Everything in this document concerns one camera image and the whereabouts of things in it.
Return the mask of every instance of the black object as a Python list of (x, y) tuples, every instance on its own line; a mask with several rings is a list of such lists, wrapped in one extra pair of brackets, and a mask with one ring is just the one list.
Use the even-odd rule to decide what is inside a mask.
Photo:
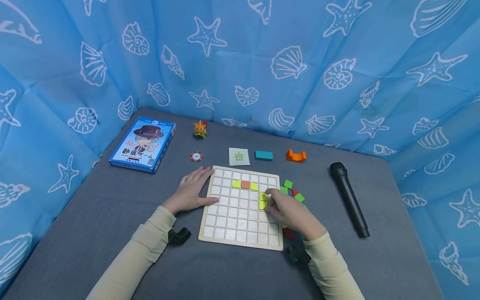
[(168, 243), (172, 245), (183, 245), (192, 235), (187, 228), (182, 228), (178, 233), (173, 229), (168, 232)]
[(369, 237), (370, 233), (368, 232), (367, 222), (365, 222), (357, 198), (355, 197), (350, 182), (348, 181), (347, 169), (340, 162), (333, 163), (330, 165), (330, 175), (340, 191), (343, 203), (348, 211), (348, 216), (350, 217), (353, 227), (355, 227), (358, 235), (361, 238)]
[(290, 245), (285, 249), (288, 258), (293, 262), (296, 263), (297, 261), (301, 261), (303, 263), (308, 264), (312, 258), (305, 250), (300, 251), (294, 245)]

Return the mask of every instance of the blue curtain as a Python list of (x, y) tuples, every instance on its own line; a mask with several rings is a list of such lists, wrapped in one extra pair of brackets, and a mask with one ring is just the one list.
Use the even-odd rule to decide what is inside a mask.
[(474, 0), (0, 0), (0, 293), (150, 107), (386, 159), (445, 297), (476, 299), (479, 12)]

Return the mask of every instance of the poker chip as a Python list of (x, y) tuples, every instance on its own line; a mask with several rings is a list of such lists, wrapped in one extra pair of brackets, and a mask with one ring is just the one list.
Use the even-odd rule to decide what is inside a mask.
[(190, 154), (190, 159), (194, 162), (201, 161), (204, 156), (202, 155), (201, 152), (195, 151)]

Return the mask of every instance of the character with hat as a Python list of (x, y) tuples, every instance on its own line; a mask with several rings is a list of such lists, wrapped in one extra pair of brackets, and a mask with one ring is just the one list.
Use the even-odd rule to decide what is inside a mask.
[(135, 150), (138, 151), (138, 154), (143, 154), (145, 150), (153, 152), (152, 144), (155, 143), (159, 137), (163, 136), (161, 129), (152, 125), (144, 125), (140, 129), (134, 130), (133, 133), (137, 135), (135, 140), (138, 146), (135, 147)]

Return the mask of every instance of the wooden puzzle board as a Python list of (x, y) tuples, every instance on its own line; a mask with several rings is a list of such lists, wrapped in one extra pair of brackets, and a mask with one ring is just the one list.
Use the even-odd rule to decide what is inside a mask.
[(198, 239), (244, 247), (283, 250), (282, 226), (263, 208), (268, 188), (278, 189), (278, 175), (213, 166)]

